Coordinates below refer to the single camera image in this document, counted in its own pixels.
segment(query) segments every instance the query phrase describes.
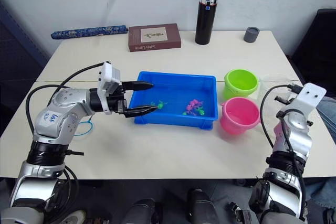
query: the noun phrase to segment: floor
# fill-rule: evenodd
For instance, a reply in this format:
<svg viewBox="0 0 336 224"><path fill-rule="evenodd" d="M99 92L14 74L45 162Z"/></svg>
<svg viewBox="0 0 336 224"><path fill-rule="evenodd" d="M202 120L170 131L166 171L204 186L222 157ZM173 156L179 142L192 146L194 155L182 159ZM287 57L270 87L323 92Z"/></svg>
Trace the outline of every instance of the floor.
<svg viewBox="0 0 336 224"><path fill-rule="evenodd" d="M129 207L144 198L153 198L163 205L163 223L188 223L185 218L186 196L190 188L201 188L214 202L221 224L233 224L227 209L231 201L248 208L251 188L235 185L231 179L153 179L153 180L81 180L80 193L73 210L85 209L88 218L102 217L112 224L120 223ZM8 204L5 181L0 182L0 210ZM325 208L308 202L309 224L322 224ZM258 220L251 212L252 223Z"/></svg>

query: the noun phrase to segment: green toy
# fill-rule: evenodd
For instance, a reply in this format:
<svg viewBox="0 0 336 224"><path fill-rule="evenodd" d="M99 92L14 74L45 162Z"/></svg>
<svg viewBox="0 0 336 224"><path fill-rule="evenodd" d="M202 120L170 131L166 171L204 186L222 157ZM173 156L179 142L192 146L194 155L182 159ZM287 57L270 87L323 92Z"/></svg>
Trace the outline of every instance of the green toy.
<svg viewBox="0 0 336 224"><path fill-rule="evenodd" d="M199 107L199 108L197 108L197 109L195 109L200 115L204 115L205 114L205 112L204 112L204 110L203 110L203 106L202 107Z"/></svg>
<svg viewBox="0 0 336 224"><path fill-rule="evenodd" d="M158 103L158 105L157 105L158 109L159 109L159 110L163 109L163 106L164 106L165 104L168 104L168 103L159 100L159 103Z"/></svg>

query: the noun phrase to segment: book cover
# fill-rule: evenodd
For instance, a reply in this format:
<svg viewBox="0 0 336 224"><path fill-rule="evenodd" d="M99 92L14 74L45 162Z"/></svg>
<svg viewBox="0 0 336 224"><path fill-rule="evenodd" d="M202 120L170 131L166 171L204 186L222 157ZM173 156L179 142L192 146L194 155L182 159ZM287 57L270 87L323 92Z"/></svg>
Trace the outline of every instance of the book cover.
<svg viewBox="0 0 336 224"><path fill-rule="evenodd" d="M181 47L177 24L132 26L128 32L131 52Z"/></svg>

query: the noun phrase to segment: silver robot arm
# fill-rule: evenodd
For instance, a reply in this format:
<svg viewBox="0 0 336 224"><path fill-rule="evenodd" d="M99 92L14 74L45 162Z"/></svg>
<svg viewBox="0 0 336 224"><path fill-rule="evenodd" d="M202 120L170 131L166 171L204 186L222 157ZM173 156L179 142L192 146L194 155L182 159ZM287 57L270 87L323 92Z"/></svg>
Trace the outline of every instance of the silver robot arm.
<svg viewBox="0 0 336 224"><path fill-rule="evenodd" d="M269 167L254 186L249 200L261 224L304 223L302 203L305 204L306 192L302 174L312 145L308 135L312 122L308 121L308 115L326 90L307 83L295 92L299 94L291 101L276 98L286 106L277 114L280 122L274 128L276 141L271 156L266 159Z"/></svg>
<svg viewBox="0 0 336 224"><path fill-rule="evenodd" d="M144 115L155 106L128 109L126 90L153 87L147 82L121 82L120 73L105 62L99 73L97 89L67 88L57 92L48 107L36 118L33 142L27 159L22 163L10 198L10 208L1 212L2 223L49 222L48 213L58 208L59 192L65 182L58 177L64 173L66 155L83 155L69 150L69 144L84 116L104 111L125 117Z"/></svg>

